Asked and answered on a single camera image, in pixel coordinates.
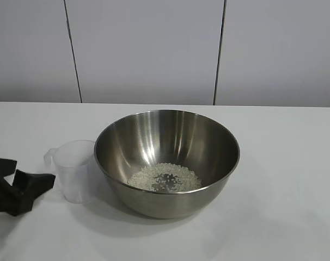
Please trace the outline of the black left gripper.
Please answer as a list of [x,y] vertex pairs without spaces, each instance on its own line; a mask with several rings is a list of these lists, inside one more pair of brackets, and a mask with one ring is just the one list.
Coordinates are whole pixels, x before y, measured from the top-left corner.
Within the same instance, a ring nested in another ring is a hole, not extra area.
[[[16,160],[0,158],[0,212],[11,216],[20,216],[33,208],[34,197],[51,190],[54,186],[55,175],[50,173],[32,174],[16,170]],[[16,188],[4,178],[16,171]]]

